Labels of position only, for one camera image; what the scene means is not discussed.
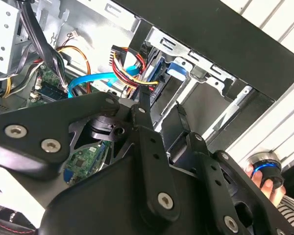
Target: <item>knob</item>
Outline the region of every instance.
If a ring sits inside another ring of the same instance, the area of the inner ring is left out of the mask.
[[[274,189],[283,185],[284,179],[281,176],[281,162],[274,153],[257,153],[251,156],[248,162],[254,167],[253,174],[257,171],[261,171],[263,174],[260,187],[268,179],[272,180]]]

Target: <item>sticker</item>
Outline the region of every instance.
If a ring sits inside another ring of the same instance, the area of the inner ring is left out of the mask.
[[[95,153],[95,152],[96,152],[96,148],[94,148],[94,147],[90,147],[90,148],[89,148],[89,151]]]

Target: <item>connector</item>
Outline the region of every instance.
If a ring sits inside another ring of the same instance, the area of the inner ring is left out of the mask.
[[[114,53],[116,53],[119,56],[119,58],[121,60],[121,64],[123,66],[124,63],[125,63],[125,59],[126,59],[126,50],[123,49],[122,47],[118,47],[118,46],[113,45],[111,47],[110,58],[109,58],[109,65],[112,65],[113,54]]]

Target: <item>blue light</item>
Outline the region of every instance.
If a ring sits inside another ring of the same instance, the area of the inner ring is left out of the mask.
[[[257,167],[256,169],[254,169],[253,174],[255,174],[258,170],[260,170],[261,168],[264,168],[266,166],[278,167],[276,164],[273,164],[273,163],[263,164],[263,165],[260,165],[259,167]]]

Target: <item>finger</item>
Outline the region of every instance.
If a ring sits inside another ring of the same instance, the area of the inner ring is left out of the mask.
[[[248,175],[249,178],[251,177],[253,170],[254,168],[252,165],[248,165],[248,167],[246,168],[245,173]]]
[[[264,193],[264,195],[270,199],[270,195],[272,193],[272,189],[273,189],[273,182],[272,180],[266,180],[264,185],[261,188],[261,192]]]
[[[253,177],[251,178],[251,180],[255,183],[255,185],[257,187],[260,188],[260,184],[261,184],[261,179],[263,178],[263,174],[261,171],[257,171]]]
[[[285,193],[286,191],[284,186],[279,187],[274,192],[272,192],[270,196],[270,201],[274,204],[275,207],[277,207],[280,204]]]

